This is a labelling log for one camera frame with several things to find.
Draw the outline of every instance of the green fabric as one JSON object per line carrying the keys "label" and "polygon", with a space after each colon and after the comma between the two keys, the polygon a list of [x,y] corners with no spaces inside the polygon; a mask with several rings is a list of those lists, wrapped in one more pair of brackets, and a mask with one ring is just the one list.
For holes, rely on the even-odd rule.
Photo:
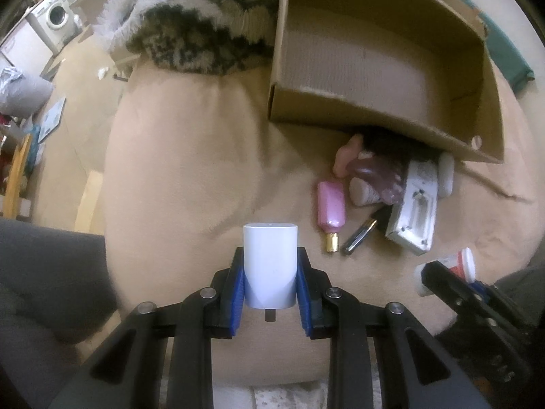
{"label": "green fabric", "polygon": [[[471,7],[476,7],[471,0],[463,1]],[[513,92],[520,91],[526,86],[528,81],[535,78],[532,68],[507,35],[486,13],[481,12],[479,16],[484,24],[486,24],[488,30],[486,46],[492,60],[506,80],[509,81]]]}

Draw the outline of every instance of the washing machine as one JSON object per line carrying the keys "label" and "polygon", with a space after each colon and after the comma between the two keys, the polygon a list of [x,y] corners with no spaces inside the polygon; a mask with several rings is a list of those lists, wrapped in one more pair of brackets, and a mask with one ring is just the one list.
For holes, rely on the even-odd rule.
{"label": "washing machine", "polygon": [[68,0],[43,0],[31,10],[27,20],[55,55],[77,35],[74,13]]}

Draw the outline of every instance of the fluffy blanket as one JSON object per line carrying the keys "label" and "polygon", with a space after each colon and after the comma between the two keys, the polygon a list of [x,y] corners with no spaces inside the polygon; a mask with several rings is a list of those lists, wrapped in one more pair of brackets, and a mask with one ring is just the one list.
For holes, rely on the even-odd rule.
{"label": "fluffy blanket", "polygon": [[94,32],[109,52],[145,51],[155,65],[225,75],[272,58],[279,0],[110,0]]}

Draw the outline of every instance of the white and red container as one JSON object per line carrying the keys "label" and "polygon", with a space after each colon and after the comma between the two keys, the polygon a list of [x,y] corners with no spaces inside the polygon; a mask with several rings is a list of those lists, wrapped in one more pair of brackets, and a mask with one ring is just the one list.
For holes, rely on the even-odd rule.
{"label": "white and red container", "polygon": [[[475,261],[473,260],[473,252],[471,252],[470,248],[466,247],[456,254],[438,258],[437,261],[466,283],[473,283],[475,281]],[[433,292],[422,283],[422,270],[426,264],[419,264],[414,270],[416,292],[421,297],[433,295]]]}

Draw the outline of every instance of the washing machine door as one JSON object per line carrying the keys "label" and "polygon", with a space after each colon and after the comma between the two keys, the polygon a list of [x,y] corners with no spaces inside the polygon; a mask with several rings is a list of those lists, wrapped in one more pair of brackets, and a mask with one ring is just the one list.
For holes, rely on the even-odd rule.
{"label": "washing machine door", "polygon": [[64,10],[63,4],[59,1],[50,6],[47,11],[46,23],[52,30],[62,29],[70,19],[69,14]]}

